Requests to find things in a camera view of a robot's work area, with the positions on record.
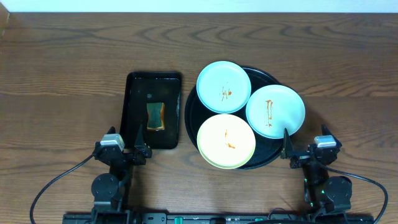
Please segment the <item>green and orange sponge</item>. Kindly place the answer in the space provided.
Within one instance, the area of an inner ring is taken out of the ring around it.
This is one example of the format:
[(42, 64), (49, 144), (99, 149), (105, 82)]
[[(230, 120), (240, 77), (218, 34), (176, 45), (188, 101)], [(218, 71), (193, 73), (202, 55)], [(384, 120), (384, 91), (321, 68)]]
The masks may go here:
[(147, 104), (147, 130), (160, 131), (165, 129), (165, 104), (163, 102)]

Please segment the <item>light blue plate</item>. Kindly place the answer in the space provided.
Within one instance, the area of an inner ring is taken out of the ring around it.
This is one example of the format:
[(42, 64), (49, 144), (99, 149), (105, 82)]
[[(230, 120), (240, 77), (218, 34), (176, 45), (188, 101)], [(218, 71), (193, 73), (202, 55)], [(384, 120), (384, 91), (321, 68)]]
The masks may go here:
[(202, 104), (215, 113), (234, 113), (251, 96), (251, 81), (239, 65), (217, 61), (207, 65), (197, 78), (197, 95)]
[(256, 90), (246, 104), (246, 118), (252, 129), (269, 139), (282, 139), (284, 131), (296, 133), (305, 120), (305, 105), (299, 94), (283, 85)]

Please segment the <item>yellow plate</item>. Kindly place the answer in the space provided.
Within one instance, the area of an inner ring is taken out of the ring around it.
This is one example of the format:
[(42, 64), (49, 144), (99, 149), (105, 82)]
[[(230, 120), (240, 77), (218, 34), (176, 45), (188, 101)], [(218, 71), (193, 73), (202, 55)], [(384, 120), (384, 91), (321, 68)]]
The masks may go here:
[(231, 114), (218, 114), (200, 126), (197, 146), (202, 157), (211, 165), (235, 169), (252, 158), (256, 138), (243, 119)]

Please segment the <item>light blue plate top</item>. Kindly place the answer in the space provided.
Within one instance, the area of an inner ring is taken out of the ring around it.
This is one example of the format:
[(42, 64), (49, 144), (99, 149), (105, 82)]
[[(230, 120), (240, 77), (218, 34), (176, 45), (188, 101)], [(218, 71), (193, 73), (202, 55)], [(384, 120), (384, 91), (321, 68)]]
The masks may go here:
[(251, 96), (251, 81), (239, 65), (217, 61), (207, 65), (197, 78), (197, 95), (202, 104), (215, 113), (234, 113)]

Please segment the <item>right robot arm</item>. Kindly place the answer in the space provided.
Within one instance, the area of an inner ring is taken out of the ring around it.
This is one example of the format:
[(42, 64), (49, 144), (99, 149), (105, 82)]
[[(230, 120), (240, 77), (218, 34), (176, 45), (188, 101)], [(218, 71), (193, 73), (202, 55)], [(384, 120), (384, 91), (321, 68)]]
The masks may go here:
[(281, 159), (290, 160), (290, 168), (302, 169), (305, 177), (305, 201), (314, 215), (341, 213), (351, 208), (352, 182), (347, 177), (330, 177), (327, 166), (337, 159), (342, 144), (323, 124), (322, 135), (316, 136), (306, 151), (296, 151), (288, 131), (284, 130)]

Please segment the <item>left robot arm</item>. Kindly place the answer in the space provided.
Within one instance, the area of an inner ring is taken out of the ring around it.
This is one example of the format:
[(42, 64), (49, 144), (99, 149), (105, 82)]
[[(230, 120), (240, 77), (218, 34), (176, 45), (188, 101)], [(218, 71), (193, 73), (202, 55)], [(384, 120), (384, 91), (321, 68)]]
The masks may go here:
[(127, 208), (134, 166), (141, 166), (152, 157), (152, 149), (146, 143), (140, 126), (134, 147), (125, 152), (125, 143), (114, 127), (95, 143), (94, 158), (109, 166), (109, 172), (96, 177), (91, 185), (95, 198), (94, 209), (99, 212), (121, 212)]

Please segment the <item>round black tray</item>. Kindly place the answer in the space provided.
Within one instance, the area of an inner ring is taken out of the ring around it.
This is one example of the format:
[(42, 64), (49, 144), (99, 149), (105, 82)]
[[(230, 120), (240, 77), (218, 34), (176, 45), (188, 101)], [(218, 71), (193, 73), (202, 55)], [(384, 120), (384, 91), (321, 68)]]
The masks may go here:
[[(280, 82), (271, 74), (254, 67), (243, 67), (251, 81), (252, 91), (267, 85), (279, 85)], [(200, 101), (195, 88), (190, 92), (185, 105), (185, 127), (194, 146), (197, 146), (197, 134), (200, 126), (216, 113), (206, 108)], [(256, 148), (254, 154), (241, 170), (256, 169), (265, 166), (280, 156), (283, 139), (269, 139), (255, 133)]]

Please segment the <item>black rectangular tray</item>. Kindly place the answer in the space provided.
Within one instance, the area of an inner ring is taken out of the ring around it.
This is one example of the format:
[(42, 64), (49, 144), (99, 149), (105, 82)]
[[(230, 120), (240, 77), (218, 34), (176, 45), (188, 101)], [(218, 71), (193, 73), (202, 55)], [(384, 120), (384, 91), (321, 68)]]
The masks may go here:
[[(140, 125), (146, 143), (153, 149), (173, 149), (178, 144), (182, 74), (179, 72), (131, 72), (126, 79), (120, 135), (132, 149)], [(147, 130), (147, 104), (165, 104), (165, 129)]]

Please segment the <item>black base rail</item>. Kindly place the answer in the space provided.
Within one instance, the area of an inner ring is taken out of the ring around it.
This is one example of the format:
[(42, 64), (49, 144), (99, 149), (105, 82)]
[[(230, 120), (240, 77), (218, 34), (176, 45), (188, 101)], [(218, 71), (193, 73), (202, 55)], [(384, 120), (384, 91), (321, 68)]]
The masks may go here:
[(373, 223), (369, 216), (332, 215), (320, 216), (316, 220), (306, 219), (293, 214), (271, 215), (187, 215), (165, 213), (132, 213), (132, 214), (64, 214), (62, 224), (95, 224), (95, 223), (132, 223), (132, 224), (286, 224), (286, 223)]

